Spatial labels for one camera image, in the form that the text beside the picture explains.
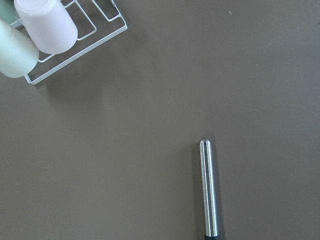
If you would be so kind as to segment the steel muddler black tip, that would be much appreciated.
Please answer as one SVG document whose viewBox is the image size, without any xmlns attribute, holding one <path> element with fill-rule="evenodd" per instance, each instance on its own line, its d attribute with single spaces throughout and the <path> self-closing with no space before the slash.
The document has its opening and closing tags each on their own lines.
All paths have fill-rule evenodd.
<svg viewBox="0 0 320 240">
<path fill-rule="evenodd" d="M 216 200 L 215 167 L 212 143 L 209 139 L 199 142 L 201 181 L 204 212 L 204 239 L 219 240 L 218 205 Z"/>
</svg>

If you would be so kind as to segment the pink cup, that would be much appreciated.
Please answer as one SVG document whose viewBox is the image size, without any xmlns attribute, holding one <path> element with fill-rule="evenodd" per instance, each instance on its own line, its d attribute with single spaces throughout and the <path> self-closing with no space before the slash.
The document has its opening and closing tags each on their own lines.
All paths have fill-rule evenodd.
<svg viewBox="0 0 320 240">
<path fill-rule="evenodd" d="M 74 46 L 78 29 L 59 0 L 15 0 L 14 7 L 36 47 L 61 54 Z"/>
</svg>

